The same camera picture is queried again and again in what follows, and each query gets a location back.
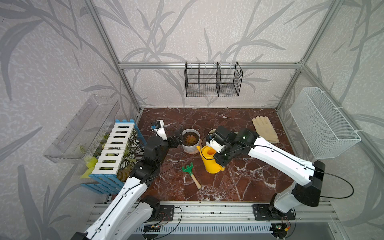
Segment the yellow plastic watering can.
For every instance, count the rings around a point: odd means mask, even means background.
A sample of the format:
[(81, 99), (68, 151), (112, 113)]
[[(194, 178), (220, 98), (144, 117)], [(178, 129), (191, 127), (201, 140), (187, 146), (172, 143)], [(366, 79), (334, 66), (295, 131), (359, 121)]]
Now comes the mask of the yellow plastic watering can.
[(214, 158), (214, 155), (217, 153), (213, 148), (204, 146), (197, 146), (197, 150), (201, 155), (203, 163), (205, 165), (206, 171), (210, 174), (216, 174), (225, 170), (225, 167), (222, 167)]

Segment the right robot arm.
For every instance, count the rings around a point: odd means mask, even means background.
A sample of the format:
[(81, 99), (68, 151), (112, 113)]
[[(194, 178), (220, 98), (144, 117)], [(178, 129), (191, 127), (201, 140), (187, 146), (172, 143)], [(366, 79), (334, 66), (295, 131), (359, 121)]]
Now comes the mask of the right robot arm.
[(236, 133), (218, 127), (207, 134), (206, 145), (216, 151), (214, 159), (222, 167), (239, 155), (248, 155), (276, 168), (294, 181), (287, 189), (273, 196), (270, 212), (287, 213), (299, 205), (319, 205), (325, 173), (325, 164), (320, 161), (312, 163), (291, 155), (249, 129)]

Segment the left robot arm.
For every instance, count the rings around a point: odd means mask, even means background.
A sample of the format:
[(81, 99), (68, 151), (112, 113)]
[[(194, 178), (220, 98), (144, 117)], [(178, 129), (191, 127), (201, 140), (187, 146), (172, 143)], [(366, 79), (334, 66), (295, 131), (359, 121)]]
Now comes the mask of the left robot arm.
[(104, 213), (83, 233), (76, 232), (74, 240), (127, 240), (144, 222), (154, 220), (160, 211), (160, 202), (145, 197), (132, 208), (140, 196), (160, 175), (161, 166), (170, 149), (182, 145), (183, 129), (168, 137), (164, 128), (155, 131), (144, 146), (144, 155), (136, 163), (125, 185)]

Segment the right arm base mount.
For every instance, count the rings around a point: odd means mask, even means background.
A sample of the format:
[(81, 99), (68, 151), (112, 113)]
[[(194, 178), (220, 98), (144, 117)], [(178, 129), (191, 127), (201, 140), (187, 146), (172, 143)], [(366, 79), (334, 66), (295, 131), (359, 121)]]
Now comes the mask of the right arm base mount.
[(294, 221), (296, 219), (293, 209), (287, 213), (281, 213), (274, 208), (270, 210), (268, 204), (254, 204), (252, 210), (256, 221)]

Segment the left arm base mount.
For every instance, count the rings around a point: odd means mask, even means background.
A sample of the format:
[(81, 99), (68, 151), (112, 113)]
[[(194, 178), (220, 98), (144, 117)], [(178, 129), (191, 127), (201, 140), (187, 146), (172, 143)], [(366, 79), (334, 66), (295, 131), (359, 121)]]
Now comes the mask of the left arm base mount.
[(159, 205), (155, 207), (151, 217), (146, 221), (149, 222), (172, 222), (174, 219), (174, 205)]

